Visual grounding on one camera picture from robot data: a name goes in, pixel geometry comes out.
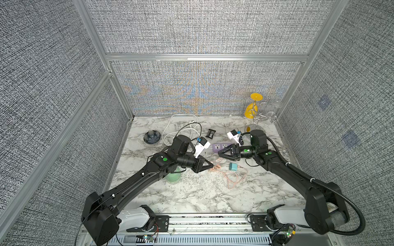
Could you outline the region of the purple power strip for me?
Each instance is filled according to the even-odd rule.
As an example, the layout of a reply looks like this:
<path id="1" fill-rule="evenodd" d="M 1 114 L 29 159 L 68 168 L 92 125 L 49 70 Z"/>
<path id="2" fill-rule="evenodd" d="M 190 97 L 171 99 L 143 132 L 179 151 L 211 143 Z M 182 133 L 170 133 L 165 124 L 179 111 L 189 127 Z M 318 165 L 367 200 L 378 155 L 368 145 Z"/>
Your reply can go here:
<path id="1" fill-rule="evenodd" d="M 232 143 L 230 142 L 219 142 L 219 143 L 214 143 L 212 144 L 212 151 L 214 153 L 218 153 L 220 150 L 228 147 L 229 145 L 231 145 Z"/>

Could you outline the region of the teal charger adapter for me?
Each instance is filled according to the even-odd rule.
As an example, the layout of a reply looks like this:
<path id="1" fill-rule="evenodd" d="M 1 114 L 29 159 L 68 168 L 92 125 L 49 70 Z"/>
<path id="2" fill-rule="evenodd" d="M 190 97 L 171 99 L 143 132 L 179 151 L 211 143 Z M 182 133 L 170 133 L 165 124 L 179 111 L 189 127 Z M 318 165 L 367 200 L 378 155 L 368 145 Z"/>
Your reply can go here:
<path id="1" fill-rule="evenodd" d="M 229 170 L 230 171 L 237 171 L 238 170 L 238 165 L 235 163 L 230 163 L 229 164 Z"/>

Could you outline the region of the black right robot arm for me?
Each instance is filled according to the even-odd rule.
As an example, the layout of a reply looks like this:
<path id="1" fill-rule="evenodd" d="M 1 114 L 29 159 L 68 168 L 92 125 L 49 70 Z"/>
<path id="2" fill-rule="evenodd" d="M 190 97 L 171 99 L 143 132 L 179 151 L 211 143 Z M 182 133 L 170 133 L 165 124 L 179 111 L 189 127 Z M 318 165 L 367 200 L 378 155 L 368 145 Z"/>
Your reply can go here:
<path id="1" fill-rule="evenodd" d="M 366 219 L 361 210 L 345 195 L 334 182 L 325 183 L 316 179 L 292 163 L 280 153 L 275 142 L 262 130 L 248 132 L 251 144 L 241 146 L 231 144 L 218 152 L 219 157 L 231 161 L 252 158 L 256 164 L 269 171 L 296 189 L 306 200 L 304 208 L 289 208 L 285 214 L 285 206 L 276 206 L 267 211 L 268 225 L 276 229 L 279 224 L 297 224 L 306 226 L 316 233 L 324 235 L 332 232 L 344 236 L 362 233 L 366 227 Z M 338 228 L 350 220 L 347 206 L 351 206 L 359 217 L 359 225 L 352 231 L 340 231 Z"/>

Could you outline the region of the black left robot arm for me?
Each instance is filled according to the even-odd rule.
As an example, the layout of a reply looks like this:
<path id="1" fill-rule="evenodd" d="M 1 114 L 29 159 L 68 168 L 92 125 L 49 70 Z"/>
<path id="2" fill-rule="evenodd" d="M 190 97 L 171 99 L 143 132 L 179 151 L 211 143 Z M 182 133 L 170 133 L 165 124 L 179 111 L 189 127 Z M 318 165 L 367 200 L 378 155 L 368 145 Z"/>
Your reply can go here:
<path id="1" fill-rule="evenodd" d="M 209 146 L 210 142 L 204 137 L 193 145 L 189 137 L 176 136 L 171 146 L 150 157 L 146 165 L 126 181 L 101 195 L 91 193 L 85 200 L 81 223 L 96 245 L 108 243 L 122 226 L 152 230 L 156 215 L 149 206 L 141 205 L 132 210 L 127 219 L 120 217 L 122 210 L 147 187 L 174 173 L 177 167 L 190 168 L 195 173 L 213 168 L 213 164 L 201 156 Z"/>

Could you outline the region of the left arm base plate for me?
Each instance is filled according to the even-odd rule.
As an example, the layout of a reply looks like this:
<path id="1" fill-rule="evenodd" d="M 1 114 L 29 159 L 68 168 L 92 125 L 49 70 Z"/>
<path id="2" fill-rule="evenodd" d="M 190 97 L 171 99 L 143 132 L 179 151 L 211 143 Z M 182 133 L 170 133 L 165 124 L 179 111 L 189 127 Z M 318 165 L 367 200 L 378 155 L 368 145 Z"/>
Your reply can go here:
<path id="1" fill-rule="evenodd" d="M 154 232 L 168 232 L 169 226 L 169 218 L 168 215 L 158 216 L 156 215 L 154 219 L 149 219 L 146 225 L 141 228 L 129 228 L 127 232 L 139 232 L 139 233 L 148 233 L 153 234 Z"/>

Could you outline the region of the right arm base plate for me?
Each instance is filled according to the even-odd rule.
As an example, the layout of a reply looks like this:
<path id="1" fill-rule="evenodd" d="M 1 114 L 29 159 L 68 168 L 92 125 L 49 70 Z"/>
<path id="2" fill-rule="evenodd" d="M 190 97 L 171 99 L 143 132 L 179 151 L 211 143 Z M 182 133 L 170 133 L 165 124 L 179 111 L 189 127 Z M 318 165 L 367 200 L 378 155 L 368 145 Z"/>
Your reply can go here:
<path id="1" fill-rule="evenodd" d="M 276 230 L 271 229 L 266 223 L 266 215 L 254 215 L 248 216 L 248 221 L 252 227 L 253 232 L 275 232 Z"/>

